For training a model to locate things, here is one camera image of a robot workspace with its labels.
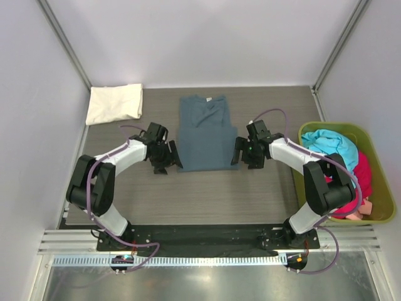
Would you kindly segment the slate blue t shirt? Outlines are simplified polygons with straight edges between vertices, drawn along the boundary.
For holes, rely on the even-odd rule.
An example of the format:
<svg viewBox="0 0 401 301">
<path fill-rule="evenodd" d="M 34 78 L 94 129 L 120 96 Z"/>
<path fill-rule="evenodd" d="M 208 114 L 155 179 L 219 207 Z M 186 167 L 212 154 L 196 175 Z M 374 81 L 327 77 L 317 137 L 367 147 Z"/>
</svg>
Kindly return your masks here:
<svg viewBox="0 0 401 301">
<path fill-rule="evenodd" d="M 237 128 L 231 124 L 225 96 L 182 97 L 179 106 L 179 172 L 237 170 L 232 165 Z"/>
</svg>

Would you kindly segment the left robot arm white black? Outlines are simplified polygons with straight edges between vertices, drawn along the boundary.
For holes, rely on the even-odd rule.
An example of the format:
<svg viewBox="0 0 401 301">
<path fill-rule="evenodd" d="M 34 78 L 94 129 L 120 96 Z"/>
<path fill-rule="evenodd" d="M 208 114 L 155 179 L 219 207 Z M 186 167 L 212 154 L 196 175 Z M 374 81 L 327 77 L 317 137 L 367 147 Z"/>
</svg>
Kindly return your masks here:
<svg viewBox="0 0 401 301">
<path fill-rule="evenodd" d="M 151 163 L 155 174 L 166 175 L 166 168 L 170 166 L 182 167 L 174 140 L 166 141 L 163 136 L 134 135 L 104 154 L 80 156 L 66 192 L 66 200 L 85 212 L 121 251 L 158 245 L 136 245 L 131 222 L 113 204 L 116 177 L 143 161 Z"/>
</svg>

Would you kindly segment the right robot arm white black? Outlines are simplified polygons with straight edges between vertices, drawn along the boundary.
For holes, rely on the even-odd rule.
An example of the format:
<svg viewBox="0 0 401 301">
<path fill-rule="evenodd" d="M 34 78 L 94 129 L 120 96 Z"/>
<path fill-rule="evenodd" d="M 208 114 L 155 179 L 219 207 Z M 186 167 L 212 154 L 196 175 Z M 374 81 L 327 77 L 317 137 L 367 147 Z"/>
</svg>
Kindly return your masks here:
<svg viewBox="0 0 401 301">
<path fill-rule="evenodd" d="M 306 202 L 283 223 L 286 246 L 304 245 L 311 230 L 337 209 L 356 198 L 355 178 L 339 154 L 324 155 L 293 143 L 283 134 L 272 134 L 262 120 L 246 126 L 248 136 L 236 137 L 231 164 L 262 169 L 267 159 L 282 162 L 303 176 Z"/>
</svg>

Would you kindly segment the folded white t shirt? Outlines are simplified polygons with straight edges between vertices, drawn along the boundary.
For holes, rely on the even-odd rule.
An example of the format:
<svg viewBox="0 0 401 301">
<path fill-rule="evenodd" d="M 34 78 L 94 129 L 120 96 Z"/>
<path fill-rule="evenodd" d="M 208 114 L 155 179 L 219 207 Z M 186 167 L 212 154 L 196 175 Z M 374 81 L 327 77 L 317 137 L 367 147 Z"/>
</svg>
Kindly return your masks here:
<svg viewBox="0 0 401 301">
<path fill-rule="evenodd" d="M 143 109 L 141 83 L 117 87 L 91 87 L 87 126 L 139 119 Z"/>
</svg>

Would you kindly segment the cyan t shirt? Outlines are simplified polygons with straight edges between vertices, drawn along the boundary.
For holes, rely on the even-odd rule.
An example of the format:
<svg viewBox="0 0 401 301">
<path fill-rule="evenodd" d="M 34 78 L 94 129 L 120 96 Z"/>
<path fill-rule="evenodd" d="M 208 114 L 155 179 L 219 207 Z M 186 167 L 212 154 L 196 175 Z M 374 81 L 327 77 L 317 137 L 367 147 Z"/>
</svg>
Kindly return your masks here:
<svg viewBox="0 0 401 301">
<path fill-rule="evenodd" d="M 357 146 L 344 135 L 327 129 L 318 129 L 301 135 L 305 148 L 322 154 L 339 154 L 348 171 L 353 172 L 359 163 Z"/>
</svg>

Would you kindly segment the magenta t shirt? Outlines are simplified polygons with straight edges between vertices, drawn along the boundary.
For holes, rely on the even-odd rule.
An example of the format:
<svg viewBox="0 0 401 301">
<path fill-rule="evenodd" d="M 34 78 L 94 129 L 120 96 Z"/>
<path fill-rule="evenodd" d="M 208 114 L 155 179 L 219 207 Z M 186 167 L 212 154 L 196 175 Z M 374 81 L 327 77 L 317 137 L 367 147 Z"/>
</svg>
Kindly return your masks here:
<svg viewBox="0 0 401 301">
<path fill-rule="evenodd" d="M 372 194 L 372 172 L 367 162 L 358 163 L 356 171 L 347 170 L 339 154 L 310 152 L 311 161 L 302 167 L 305 203 L 315 216 L 345 219 Z"/>
</svg>

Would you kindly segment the pink garment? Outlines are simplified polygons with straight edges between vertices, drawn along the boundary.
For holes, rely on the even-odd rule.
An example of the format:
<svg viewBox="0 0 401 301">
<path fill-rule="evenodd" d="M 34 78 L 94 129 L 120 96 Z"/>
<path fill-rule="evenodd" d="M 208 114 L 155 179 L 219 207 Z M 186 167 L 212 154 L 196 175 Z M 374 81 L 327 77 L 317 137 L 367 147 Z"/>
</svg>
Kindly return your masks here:
<svg viewBox="0 0 401 301">
<path fill-rule="evenodd" d="M 346 219 L 352 221 L 361 221 L 364 216 L 370 216 L 372 213 L 373 204 L 368 198 L 363 199 L 363 204 L 352 214 L 346 216 Z"/>
</svg>

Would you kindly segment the olive green plastic bin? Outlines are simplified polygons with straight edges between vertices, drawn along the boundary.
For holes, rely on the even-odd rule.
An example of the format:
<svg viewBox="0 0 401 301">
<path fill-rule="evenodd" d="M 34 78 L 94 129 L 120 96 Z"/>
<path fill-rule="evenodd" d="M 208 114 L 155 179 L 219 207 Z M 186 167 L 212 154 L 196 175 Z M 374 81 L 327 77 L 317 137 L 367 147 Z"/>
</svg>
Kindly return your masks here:
<svg viewBox="0 0 401 301">
<path fill-rule="evenodd" d="M 362 151 L 368 159 L 372 174 L 373 194 L 369 197 L 372 202 L 372 213 L 361 220 L 330 218 L 327 223 L 341 226 L 388 223 L 395 216 L 397 207 L 389 188 L 380 160 L 375 152 L 373 142 L 369 134 L 361 127 L 344 122 L 307 122 L 298 131 L 298 140 L 306 132 L 314 132 L 318 129 L 327 129 L 338 132 L 349 138 Z"/>
</svg>

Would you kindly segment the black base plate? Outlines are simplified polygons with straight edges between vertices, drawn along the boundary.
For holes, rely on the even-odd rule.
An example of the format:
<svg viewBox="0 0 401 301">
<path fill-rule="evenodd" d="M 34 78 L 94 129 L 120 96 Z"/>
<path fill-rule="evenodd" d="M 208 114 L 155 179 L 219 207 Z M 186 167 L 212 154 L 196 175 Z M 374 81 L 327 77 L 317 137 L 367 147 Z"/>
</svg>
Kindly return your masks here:
<svg viewBox="0 0 401 301">
<path fill-rule="evenodd" d="M 136 225 L 130 243 L 160 244 L 159 257 L 234 258 L 272 256 L 279 250 L 320 248 L 315 230 L 287 236 L 281 224 Z"/>
</svg>

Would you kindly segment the right aluminium corner post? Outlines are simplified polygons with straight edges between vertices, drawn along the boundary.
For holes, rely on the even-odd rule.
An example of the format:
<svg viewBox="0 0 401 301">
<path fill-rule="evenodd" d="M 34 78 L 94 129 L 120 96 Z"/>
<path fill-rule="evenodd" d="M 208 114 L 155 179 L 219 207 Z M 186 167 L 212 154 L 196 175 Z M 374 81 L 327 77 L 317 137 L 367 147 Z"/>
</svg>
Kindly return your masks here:
<svg viewBox="0 0 401 301">
<path fill-rule="evenodd" d="M 355 30 L 358 22 L 361 20 L 363 14 L 367 10 L 370 3 L 371 0 L 357 1 L 357 4 L 353 8 L 351 15 L 347 19 L 344 28 L 342 29 L 339 35 L 339 38 L 337 39 L 332 51 L 330 52 L 327 60 L 325 61 L 325 64 L 323 65 L 323 68 L 320 71 L 320 74 L 318 75 L 315 84 L 311 86 L 311 91 L 313 94 L 316 95 L 318 93 L 318 90 L 321 88 L 323 82 L 325 81 L 325 78 L 327 77 L 334 63 L 336 62 L 339 55 L 343 51 L 345 45 L 350 39 L 353 31 Z"/>
</svg>

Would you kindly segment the aluminium corner post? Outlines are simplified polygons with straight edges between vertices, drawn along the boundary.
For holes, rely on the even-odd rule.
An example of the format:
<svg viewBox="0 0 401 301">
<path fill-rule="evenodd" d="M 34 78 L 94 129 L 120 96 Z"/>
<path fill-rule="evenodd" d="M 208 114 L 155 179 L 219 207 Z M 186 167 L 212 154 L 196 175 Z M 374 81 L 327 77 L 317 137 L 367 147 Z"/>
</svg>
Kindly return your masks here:
<svg viewBox="0 0 401 301">
<path fill-rule="evenodd" d="M 90 91 L 91 81 L 88 75 L 86 74 L 79 58 L 77 57 L 67 35 L 65 34 L 65 31 L 63 30 L 60 22 L 58 21 L 58 18 L 56 17 L 53 9 L 49 5 L 49 2 L 47 0 L 36 0 L 36 4 L 39 6 L 41 12 L 43 13 L 45 19 L 47 20 L 50 28 L 54 32 L 57 40 L 59 41 L 68 59 L 73 65 L 73 68 L 77 72 L 82 83 L 84 84 L 86 89 Z"/>
<path fill-rule="evenodd" d="M 316 95 L 318 93 L 318 90 L 321 88 L 323 82 L 325 81 L 325 78 L 327 77 L 334 63 L 336 62 L 339 55 L 343 51 L 345 45 L 350 39 L 353 31 L 355 30 L 358 22 L 361 20 L 363 14 L 367 10 L 370 3 L 371 0 L 357 1 L 357 4 L 353 8 L 351 15 L 347 19 L 344 28 L 342 29 L 339 35 L 339 38 L 337 39 L 332 51 L 330 52 L 327 60 L 325 61 L 325 64 L 323 65 L 323 68 L 320 71 L 320 74 L 318 75 L 315 84 L 311 86 L 311 91 L 313 94 Z"/>
</svg>

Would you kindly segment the left aluminium corner post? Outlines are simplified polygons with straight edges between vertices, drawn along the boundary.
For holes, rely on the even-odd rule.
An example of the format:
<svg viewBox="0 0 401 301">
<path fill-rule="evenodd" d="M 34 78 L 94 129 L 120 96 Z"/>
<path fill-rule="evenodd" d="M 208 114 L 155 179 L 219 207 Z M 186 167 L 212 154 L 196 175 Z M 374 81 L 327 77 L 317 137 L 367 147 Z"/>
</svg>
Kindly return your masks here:
<svg viewBox="0 0 401 301">
<path fill-rule="evenodd" d="M 50 28 L 54 32 L 57 40 L 59 41 L 68 59 L 73 65 L 73 68 L 77 72 L 82 83 L 84 84 L 86 89 L 90 91 L 91 81 L 88 75 L 86 74 L 79 58 L 77 57 L 67 35 L 65 34 L 65 31 L 63 30 L 60 22 L 58 21 L 58 18 L 56 17 L 53 9 L 49 5 L 49 2 L 47 0 L 36 0 L 36 4 L 39 6 L 41 12 L 43 13 L 45 19 L 47 20 Z"/>
</svg>

